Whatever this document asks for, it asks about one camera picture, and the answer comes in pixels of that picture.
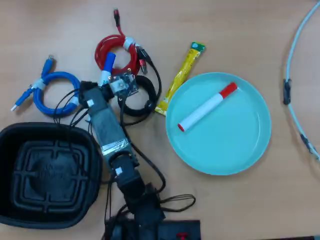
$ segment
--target red plug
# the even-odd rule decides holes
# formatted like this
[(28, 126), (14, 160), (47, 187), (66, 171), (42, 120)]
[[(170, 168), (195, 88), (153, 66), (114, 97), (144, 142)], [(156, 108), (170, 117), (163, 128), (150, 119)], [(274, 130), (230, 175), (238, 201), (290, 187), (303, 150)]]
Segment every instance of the red plug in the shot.
[(188, 233), (186, 232), (180, 232), (176, 235), (177, 238), (179, 238), (180, 240), (187, 240), (188, 237)]
[(139, 65), (142, 73), (146, 75), (148, 73), (146, 61), (144, 59), (139, 59)]

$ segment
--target yellow snack packet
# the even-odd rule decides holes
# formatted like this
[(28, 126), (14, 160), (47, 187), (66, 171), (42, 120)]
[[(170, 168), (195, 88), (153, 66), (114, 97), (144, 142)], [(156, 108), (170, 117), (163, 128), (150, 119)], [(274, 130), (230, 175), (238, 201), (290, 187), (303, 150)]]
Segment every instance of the yellow snack packet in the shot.
[(185, 57), (179, 72), (176, 74), (168, 92), (165, 94), (164, 99), (155, 108), (157, 113), (164, 116), (167, 115), (167, 109), (171, 98), (178, 88), (186, 81), (195, 60), (202, 54), (202, 52), (205, 51), (205, 49), (206, 46), (204, 44), (196, 41), (191, 43), (189, 52)]

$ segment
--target light blue plate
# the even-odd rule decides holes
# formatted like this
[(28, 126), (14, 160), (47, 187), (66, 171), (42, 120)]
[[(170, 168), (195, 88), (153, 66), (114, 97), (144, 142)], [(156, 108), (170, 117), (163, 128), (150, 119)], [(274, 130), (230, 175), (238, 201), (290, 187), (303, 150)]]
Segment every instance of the light blue plate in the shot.
[[(178, 123), (229, 83), (238, 89), (186, 132)], [(179, 157), (211, 175), (231, 175), (251, 167), (271, 137), (267, 104), (238, 76), (209, 72), (189, 79), (174, 94), (166, 113), (166, 133)]]

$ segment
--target red and white marker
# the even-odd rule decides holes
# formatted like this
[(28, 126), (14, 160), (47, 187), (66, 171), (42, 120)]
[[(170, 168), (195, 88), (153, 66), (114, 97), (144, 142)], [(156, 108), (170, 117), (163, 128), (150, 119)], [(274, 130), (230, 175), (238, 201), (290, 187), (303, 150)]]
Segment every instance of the red and white marker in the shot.
[(237, 90), (237, 85), (232, 82), (226, 86), (221, 92), (217, 93), (211, 97), (208, 101), (194, 110), (189, 116), (178, 123), (178, 127), (182, 132), (187, 131), (194, 124), (196, 124), (200, 119), (207, 115), (211, 110), (218, 106), (226, 97)]

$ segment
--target blue usb cable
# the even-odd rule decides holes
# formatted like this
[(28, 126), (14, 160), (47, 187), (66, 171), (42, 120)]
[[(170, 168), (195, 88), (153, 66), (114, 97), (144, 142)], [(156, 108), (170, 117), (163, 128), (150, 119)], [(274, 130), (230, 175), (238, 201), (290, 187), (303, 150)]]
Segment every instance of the blue usb cable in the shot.
[(58, 108), (56, 111), (54, 108), (46, 107), (43, 103), (43, 90), (52, 80), (54, 79), (68, 79), (75, 90), (80, 88), (79, 80), (72, 74), (64, 72), (64, 71), (56, 71), (50, 72), (52, 65), (54, 63), (53, 56), (49, 56), (49, 58), (45, 61), (41, 78), (35, 81), (23, 94), (22, 96), (15, 102), (11, 111), (14, 111), (17, 107), (19, 107), (32, 93), (33, 93), (33, 101), (36, 107), (46, 115), (53, 116), (54, 113), (57, 115), (69, 115), (71, 114), (79, 105), (78, 100), (78, 92), (76, 91), (74, 97), (71, 99), (70, 103), (68, 103), (63, 108)]

